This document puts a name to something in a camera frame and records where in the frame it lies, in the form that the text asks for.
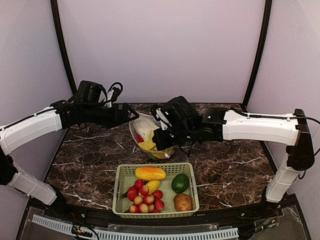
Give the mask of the red toy bell pepper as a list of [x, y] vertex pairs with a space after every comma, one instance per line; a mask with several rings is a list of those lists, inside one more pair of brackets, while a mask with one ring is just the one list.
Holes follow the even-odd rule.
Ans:
[[144, 139], [140, 135], [137, 135], [137, 139], [139, 143], [144, 142]]

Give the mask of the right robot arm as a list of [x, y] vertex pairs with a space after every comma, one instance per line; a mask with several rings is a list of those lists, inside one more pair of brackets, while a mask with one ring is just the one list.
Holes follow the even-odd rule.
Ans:
[[184, 115], [176, 110], [157, 110], [156, 117], [161, 128], [154, 131], [152, 141], [158, 150], [208, 141], [254, 140], [284, 144], [284, 160], [265, 192], [265, 199], [270, 203], [280, 202], [299, 174], [315, 163], [308, 117], [301, 109], [283, 115], [217, 108], [207, 109], [203, 115], [196, 111]]

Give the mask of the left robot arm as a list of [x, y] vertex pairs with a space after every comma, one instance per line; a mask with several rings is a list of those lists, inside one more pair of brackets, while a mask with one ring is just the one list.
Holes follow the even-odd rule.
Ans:
[[0, 128], [0, 184], [12, 187], [47, 206], [66, 203], [65, 197], [51, 185], [24, 171], [14, 163], [11, 153], [44, 135], [73, 125], [93, 123], [111, 129], [139, 118], [128, 103], [117, 103], [123, 85], [113, 83], [109, 89], [92, 81], [80, 82], [68, 100], [52, 103], [43, 110]]

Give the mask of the orange yellow toy mango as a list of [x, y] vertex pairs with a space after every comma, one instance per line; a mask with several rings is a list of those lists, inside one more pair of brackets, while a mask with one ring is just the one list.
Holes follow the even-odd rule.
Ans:
[[143, 181], [161, 181], [166, 178], [166, 172], [159, 167], [143, 166], [135, 170], [135, 176]]

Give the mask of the dark green toy avocado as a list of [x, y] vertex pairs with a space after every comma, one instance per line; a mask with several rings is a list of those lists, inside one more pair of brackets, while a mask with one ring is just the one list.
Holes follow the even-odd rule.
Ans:
[[173, 178], [171, 188], [176, 194], [181, 194], [189, 187], [189, 182], [189, 177], [184, 173], [180, 173]]

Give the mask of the small yellow toy corn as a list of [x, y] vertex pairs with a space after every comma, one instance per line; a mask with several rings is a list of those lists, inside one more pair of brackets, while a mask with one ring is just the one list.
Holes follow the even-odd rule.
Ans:
[[146, 186], [148, 187], [148, 194], [153, 194], [159, 188], [160, 183], [161, 182], [159, 180], [148, 181], [146, 183]]

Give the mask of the toy lychee fruit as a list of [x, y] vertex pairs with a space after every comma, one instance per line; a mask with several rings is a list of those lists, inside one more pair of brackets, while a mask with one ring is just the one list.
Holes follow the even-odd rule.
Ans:
[[138, 205], [138, 212], [140, 214], [147, 214], [149, 212], [149, 206], [145, 203], [141, 203]]
[[152, 194], [148, 194], [143, 197], [143, 203], [146, 205], [152, 205], [155, 201], [155, 197]]
[[142, 196], [136, 196], [133, 200], [134, 204], [139, 206], [140, 204], [142, 204], [144, 202], [144, 198]]
[[137, 205], [133, 204], [129, 207], [129, 213], [136, 214], [139, 212], [139, 208]]

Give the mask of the brown toy potato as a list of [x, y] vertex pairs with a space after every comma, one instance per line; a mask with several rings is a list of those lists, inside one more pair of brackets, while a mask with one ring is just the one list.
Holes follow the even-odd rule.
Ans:
[[186, 212], [193, 209], [192, 198], [184, 193], [179, 193], [173, 198], [174, 208], [177, 212]]

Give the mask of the black left corner frame post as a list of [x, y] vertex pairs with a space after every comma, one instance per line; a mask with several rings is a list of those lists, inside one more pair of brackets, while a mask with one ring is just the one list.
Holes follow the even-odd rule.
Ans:
[[67, 53], [67, 47], [64, 39], [62, 22], [60, 18], [59, 5], [57, 0], [50, 0], [52, 19], [55, 29], [55, 34], [58, 42], [60, 56], [66, 73], [67, 81], [71, 92], [74, 94], [77, 91], [76, 82], [73, 76], [69, 56]]

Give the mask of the black corner frame post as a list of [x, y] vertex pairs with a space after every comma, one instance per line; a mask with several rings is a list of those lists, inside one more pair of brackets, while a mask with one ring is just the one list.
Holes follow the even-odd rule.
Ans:
[[52, 19], [55, 29], [55, 34], [58, 42], [60, 56], [66, 73], [67, 81], [71, 92], [74, 94], [77, 91], [76, 82], [73, 76], [69, 56], [67, 53], [67, 47], [64, 39], [62, 22], [60, 18], [59, 5], [57, 0], [50, 0]]
[[244, 94], [244, 98], [242, 101], [242, 108], [247, 109], [248, 104], [250, 102], [250, 98], [253, 93], [253, 89], [256, 83], [257, 75], [259, 72], [260, 68], [260, 63], [261, 59], [263, 56], [264, 52], [264, 47], [267, 39], [267, 34], [268, 34], [268, 28], [269, 28], [269, 23], [270, 23], [270, 18], [271, 18], [271, 10], [272, 10], [272, 5], [273, 1], [272, 0], [265, 0], [264, 1], [264, 10], [263, 10], [263, 16], [262, 16], [262, 23], [261, 23], [261, 28], [260, 28], [260, 34], [259, 34], [259, 39], [257, 43], [257, 48], [256, 48], [256, 53], [250, 73], [250, 77], [248, 80], [247, 88]]

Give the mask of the black right corner frame post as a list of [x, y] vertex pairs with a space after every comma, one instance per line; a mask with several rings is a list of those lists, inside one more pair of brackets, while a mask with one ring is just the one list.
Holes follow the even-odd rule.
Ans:
[[272, 5], [273, 1], [272, 0], [265, 0], [264, 1], [264, 10], [263, 10], [263, 16], [262, 16], [262, 23], [261, 23], [261, 28], [260, 28], [260, 34], [259, 34], [259, 39], [257, 43], [257, 48], [256, 48], [256, 53], [250, 73], [250, 77], [248, 80], [247, 88], [244, 94], [244, 98], [242, 101], [242, 108], [247, 109], [248, 104], [250, 102], [250, 98], [253, 93], [253, 89], [256, 83], [257, 75], [259, 72], [260, 68], [260, 63], [261, 59], [263, 56], [264, 52], [264, 47], [267, 39], [267, 34], [268, 34], [268, 28], [269, 28], [269, 23], [270, 23], [270, 18], [271, 18], [271, 10], [272, 10]]

